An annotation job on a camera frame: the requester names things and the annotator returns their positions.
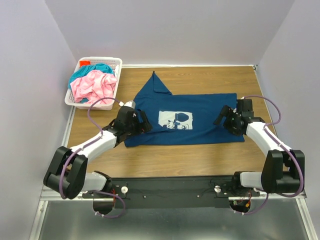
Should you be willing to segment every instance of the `gray wall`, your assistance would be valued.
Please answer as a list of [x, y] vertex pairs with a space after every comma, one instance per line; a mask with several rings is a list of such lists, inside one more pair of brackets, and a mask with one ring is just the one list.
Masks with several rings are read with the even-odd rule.
[[[296, 0], [258, 65], [265, 96], [278, 103], [280, 138], [304, 151], [307, 206], [320, 236], [320, 2]], [[269, 107], [272, 118], [278, 116]]]
[[43, 0], [0, 1], [0, 239], [29, 239], [76, 62]]
[[294, 0], [45, 0], [76, 59], [257, 64]]

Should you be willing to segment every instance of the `blue t-shirt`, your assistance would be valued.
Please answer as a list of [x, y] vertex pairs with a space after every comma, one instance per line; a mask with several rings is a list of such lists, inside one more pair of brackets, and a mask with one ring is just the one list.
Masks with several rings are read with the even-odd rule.
[[224, 105], [236, 107], [236, 93], [172, 95], [153, 72], [134, 102], [135, 109], [145, 111], [153, 129], [129, 137], [126, 147], [244, 142], [243, 136], [214, 125]]

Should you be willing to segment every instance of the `printed graphic on shirt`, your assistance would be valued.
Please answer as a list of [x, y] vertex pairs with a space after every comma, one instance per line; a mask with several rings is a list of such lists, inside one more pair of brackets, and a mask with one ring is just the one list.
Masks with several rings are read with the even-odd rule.
[[158, 123], [166, 129], [192, 130], [193, 116], [187, 111], [159, 111]]

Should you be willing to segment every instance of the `white plastic basket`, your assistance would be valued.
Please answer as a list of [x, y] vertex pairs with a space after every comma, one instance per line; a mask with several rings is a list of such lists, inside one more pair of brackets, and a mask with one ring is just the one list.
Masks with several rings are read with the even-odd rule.
[[[101, 63], [107, 64], [113, 69], [115, 77], [117, 79], [116, 84], [115, 84], [115, 88], [114, 88], [114, 92], [113, 92], [113, 97], [116, 98], [120, 74], [121, 74], [121, 68], [122, 68], [122, 60], [120, 58], [116, 58], [116, 57], [104, 57], [104, 56], [83, 57], [78, 61], [77, 65], [74, 69], [74, 72], [79, 70], [80, 61], [90, 61], [91, 64], [101, 64]], [[65, 104], [70, 105], [70, 106], [75, 106], [78, 109], [88, 109], [91, 106], [91, 104], [87, 104], [87, 103], [76, 103], [71, 89], [68, 89], [66, 91], [64, 102], [65, 102]], [[111, 110], [114, 105], [114, 102], [115, 101], [113, 100], [112, 103], [110, 103], [110, 104], [97, 103], [92, 109], [93, 110]]]

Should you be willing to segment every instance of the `wooden surface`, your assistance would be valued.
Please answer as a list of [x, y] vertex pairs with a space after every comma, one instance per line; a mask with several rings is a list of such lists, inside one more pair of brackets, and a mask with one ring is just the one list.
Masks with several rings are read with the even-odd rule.
[[[261, 95], [253, 68], [241, 67], [175, 67], [124, 68], [116, 98], [132, 100], [150, 78], [153, 70], [172, 94], [237, 93], [238, 98]], [[270, 117], [262, 99], [253, 99], [256, 116], [266, 122]], [[104, 127], [117, 116], [119, 106], [111, 111], [92, 111], [93, 119]], [[75, 111], [68, 146], [76, 146], [98, 133], [88, 120], [87, 111]], [[137, 146], [126, 148], [121, 143], [96, 158], [87, 171], [101, 171], [112, 177], [162, 177], [231, 175], [235, 171], [261, 171], [265, 157], [255, 143], [245, 136], [245, 142]]]

